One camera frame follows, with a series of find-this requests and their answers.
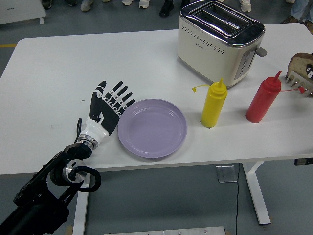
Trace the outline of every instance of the sneaker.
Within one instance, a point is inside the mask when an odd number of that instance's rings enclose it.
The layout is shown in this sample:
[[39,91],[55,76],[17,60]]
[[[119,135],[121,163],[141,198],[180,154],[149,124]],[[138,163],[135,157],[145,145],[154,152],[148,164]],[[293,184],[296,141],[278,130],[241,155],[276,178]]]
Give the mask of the sneaker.
[[309,20],[305,20],[305,22],[302,22],[302,24],[308,29],[310,30],[312,28],[313,23]]
[[132,4],[134,0],[123,0],[122,3],[125,5],[125,6],[129,6],[130,4]]
[[45,10],[48,10],[50,7],[52,7],[52,0],[41,0],[41,3]]
[[77,0],[65,0],[69,6],[76,6]]
[[251,11],[251,3],[250,0],[239,0],[241,3],[241,10],[243,12],[250,12]]
[[89,11],[91,9],[91,4],[93,4],[93,0],[83,0],[80,6],[81,11]]
[[289,23],[298,23],[299,20],[293,16],[288,16],[287,19],[283,20],[282,24],[289,24]]
[[140,0],[139,1],[139,8],[146,9],[149,7],[149,0]]

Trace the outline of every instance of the shoe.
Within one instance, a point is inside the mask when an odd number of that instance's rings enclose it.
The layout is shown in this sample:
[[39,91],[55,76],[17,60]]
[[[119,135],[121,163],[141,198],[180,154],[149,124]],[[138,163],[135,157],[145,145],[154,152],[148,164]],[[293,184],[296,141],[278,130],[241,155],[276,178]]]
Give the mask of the shoe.
[[251,11],[251,3],[250,0],[239,0],[241,3],[241,10],[243,12],[250,12]]
[[184,8],[185,6],[189,5],[190,4],[190,0],[181,0],[181,5],[180,7],[181,8]]
[[139,8],[146,9],[149,7],[149,0],[140,0],[139,1]]
[[80,6],[81,11],[89,11],[91,9],[91,4],[93,4],[93,0],[83,0]]
[[165,0],[164,5],[162,6],[159,15],[162,18],[168,17],[170,15],[170,11],[174,9],[173,1]]
[[77,0],[65,0],[69,6],[76,6]]
[[129,6],[130,4],[132,4],[134,0],[123,0],[122,3],[125,5],[125,6]]
[[45,10],[48,10],[50,7],[52,7],[52,0],[42,0],[41,3]]
[[310,31],[312,28],[313,23],[309,20],[305,20],[305,22],[302,22],[302,24]]
[[288,16],[287,19],[283,20],[282,24],[289,24],[289,23],[298,23],[299,20],[293,16]]

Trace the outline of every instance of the tabletop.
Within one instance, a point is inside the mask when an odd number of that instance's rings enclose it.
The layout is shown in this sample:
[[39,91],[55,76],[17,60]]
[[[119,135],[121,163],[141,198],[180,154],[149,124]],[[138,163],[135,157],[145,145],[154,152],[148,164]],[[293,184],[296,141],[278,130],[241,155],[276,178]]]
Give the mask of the tabletop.
[[301,24],[269,24],[249,74],[229,88],[218,123],[201,125],[208,80],[177,56],[178,30],[73,35],[21,40],[0,79],[0,174],[39,171],[71,145],[76,123],[88,117],[91,95],[106,80],[123,81],[136,101],[163,99],[185,115],[188,132],[174,153],[156,159],[126,150],[117,130],[85,163],[99,171],[267,161],[312,157],[313,102],[280,93],[260,123],[245,113],[261,82],[299,52],[312,53],[313,36]]

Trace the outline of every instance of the gray floor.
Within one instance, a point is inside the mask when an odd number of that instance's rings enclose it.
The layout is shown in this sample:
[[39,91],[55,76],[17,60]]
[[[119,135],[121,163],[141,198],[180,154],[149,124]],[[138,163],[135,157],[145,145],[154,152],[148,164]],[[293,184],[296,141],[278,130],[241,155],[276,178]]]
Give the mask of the gray floor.
[[[249,15],[264,24],[280,23],[292,7],[284,0],[251,0],[251,3]],[[240,10],[237,0],[226,0],[225,4]],[[139,9],[138,0],[130,6],[123,6],[121,0],[109,3],[96,0],[86,13],[80,11],[79,5],[69,7],[63,0],[54,0],[43,25],[37,19],[0,25],[0,45],[29,37],[178,28],[179,1],[165,19],[158,16],[162,0],[151,0],[147,9]],[[13,51],[13,47],[0,48],[0,75]],[[238,171],[239,165],[235,164],[235,168]],[[12,200],[30,178],[31,174],[0,176],[0,222],[14,210]],[[87,235],[207,226],[224,226],[227,235],[235,234],[237,185],[218,183],[213,165],[106,172],[102,178],[101,188],[89,197]],[[266,162],[258,169],[258,178],[272,224],[258,224],[241,171],[238,234],[312,234],[312,166],[294,166],[292,160]],[[55,194],[63,190],[52,184],[49,188]],[[69,219],[56,235],[65,234],[73,224],[75,200],[69,208]]]

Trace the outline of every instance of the cream toaster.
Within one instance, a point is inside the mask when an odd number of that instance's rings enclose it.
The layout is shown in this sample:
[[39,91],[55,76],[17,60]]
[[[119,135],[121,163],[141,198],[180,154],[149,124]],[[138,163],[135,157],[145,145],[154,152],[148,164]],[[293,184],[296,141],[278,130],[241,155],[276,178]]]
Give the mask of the cream toaster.
[[178,56],[211,82],[223,78],[227,87],[249,72],[265,27],[219,1],[201,0],[179,14]]

